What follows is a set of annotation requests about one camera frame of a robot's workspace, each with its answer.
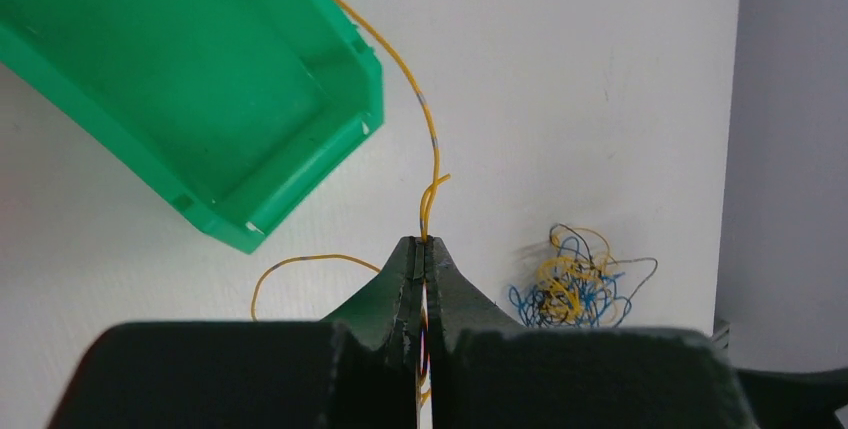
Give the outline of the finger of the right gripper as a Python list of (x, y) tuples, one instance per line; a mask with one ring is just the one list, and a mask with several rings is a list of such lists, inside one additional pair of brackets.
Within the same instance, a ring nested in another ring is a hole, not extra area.
[(846, 428), (847, 369), (785, 373), (736, 369), (759, 428)]

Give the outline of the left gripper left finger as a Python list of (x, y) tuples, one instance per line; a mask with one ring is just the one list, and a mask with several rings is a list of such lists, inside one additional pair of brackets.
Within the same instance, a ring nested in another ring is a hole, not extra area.
[(82, 356), (53, 428), (415, 428), (423, 246), (313, 321), (128, 322)]

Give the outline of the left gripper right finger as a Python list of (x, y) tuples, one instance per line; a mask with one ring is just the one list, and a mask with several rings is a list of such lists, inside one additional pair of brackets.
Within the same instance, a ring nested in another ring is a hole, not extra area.
[(703, 334), (531, 329), (423, 245), (437, 428), (751, 428), (733, 370)]

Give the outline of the green plastic bin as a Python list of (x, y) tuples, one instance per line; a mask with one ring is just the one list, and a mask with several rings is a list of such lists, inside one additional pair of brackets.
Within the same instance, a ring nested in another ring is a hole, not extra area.
[(384, 120), (381, 64), (332, 0), (1, 0), (1, 59), (246, 254)]

